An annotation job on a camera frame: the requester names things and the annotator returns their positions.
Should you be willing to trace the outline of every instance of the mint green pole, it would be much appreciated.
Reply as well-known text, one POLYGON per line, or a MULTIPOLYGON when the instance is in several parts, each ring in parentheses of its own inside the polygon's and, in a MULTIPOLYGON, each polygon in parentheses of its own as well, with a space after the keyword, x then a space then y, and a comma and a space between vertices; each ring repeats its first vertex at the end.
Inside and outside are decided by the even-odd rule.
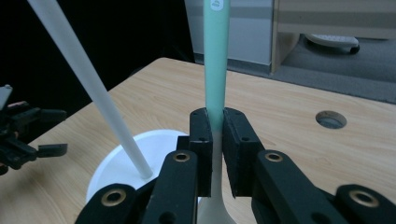
POLYGON ((205 104, 213 134, 211 197, 198 208, 199 224, 235 223, 228 214, 221 190, 222 123, 228 56, 230 0, 204 0, 205 104))

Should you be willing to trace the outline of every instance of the black backdrop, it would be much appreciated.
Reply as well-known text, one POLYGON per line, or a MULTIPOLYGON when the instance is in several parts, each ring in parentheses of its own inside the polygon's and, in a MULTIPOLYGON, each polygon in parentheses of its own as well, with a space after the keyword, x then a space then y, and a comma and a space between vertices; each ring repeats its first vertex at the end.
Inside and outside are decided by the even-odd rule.
MULTIPOLYGON (((193 62, 184 0, 59 0, 109 90, 157 58, 193 62)), ((0 86, 72 115, 91 99, 25 0, 0 1, 0 86)), ((24 141, 53 126, 35 125, 24 141)))

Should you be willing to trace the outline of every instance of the white rod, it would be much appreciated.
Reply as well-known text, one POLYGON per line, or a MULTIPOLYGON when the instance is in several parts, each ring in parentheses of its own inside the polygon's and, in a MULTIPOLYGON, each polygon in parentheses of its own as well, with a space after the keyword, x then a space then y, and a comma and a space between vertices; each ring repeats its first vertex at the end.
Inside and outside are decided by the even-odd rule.
POLYGON ((152 176, 147 161, 139 150, 120 112, 111 100, 84 48, 78 41, 69 21, 56 0, 28 0, 52 40, 66 58, 85 91, 90 95, 102 116, 119 138, 120 144, 142 178, 152 176))

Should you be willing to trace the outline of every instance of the metal ring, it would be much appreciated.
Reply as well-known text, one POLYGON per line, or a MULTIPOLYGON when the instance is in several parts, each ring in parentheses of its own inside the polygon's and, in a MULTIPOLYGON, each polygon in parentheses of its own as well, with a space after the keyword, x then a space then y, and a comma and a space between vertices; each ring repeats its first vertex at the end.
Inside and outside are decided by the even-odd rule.
POLYGON ((265 154, 265 159, 267 159, 268 161, 275 161, 275 162, 283 161, 283 157, 275 152, 270 152, 265 154))
POLYGON ((124 189, 111 189, 106 194, 102 196, 102 205, 106 207, 116 206, 122 203, 126 198, 126 192, 124 189), (113 194, 117 194, 116 199, 110 199, 110 196, 113 194))
POLYGON ((190 155, 187 154, 187 153, 180 152, 180 153, 177 153, 177 154, 174 155, 174 160, 175 161, 181 161, 181 162, 189 161, 190 160, 190 155))
POLYGON ((378 199, 376 197, 374 197, 373 195, 371 195, 371 194, 369 194, 369 193, 367 193, 367 192, 365 192, 363 190, 360 190, 360 189, 351 190, 349 192, 349 197, 353 201, 355 201, 355 203, 359 203, 359 204, 361 204, 363 206, 366 206, 366 207, 373 207, 374 208, 374 207, 378 207, 379 206, 379 201, 378 201, 378 199), (360 196, 363 196, 363 197, 367 198, 368 200, 363 200, 360 196))

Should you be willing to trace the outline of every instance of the gray floor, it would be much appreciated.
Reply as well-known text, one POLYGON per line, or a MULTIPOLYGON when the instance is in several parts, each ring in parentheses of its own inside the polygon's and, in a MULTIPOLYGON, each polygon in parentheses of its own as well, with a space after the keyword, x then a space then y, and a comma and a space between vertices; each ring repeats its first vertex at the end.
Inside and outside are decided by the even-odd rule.
POLYGON ((396 40, 358 38, 361 50, 309 45, 302 35, 267 78, 396 104, 396 40))

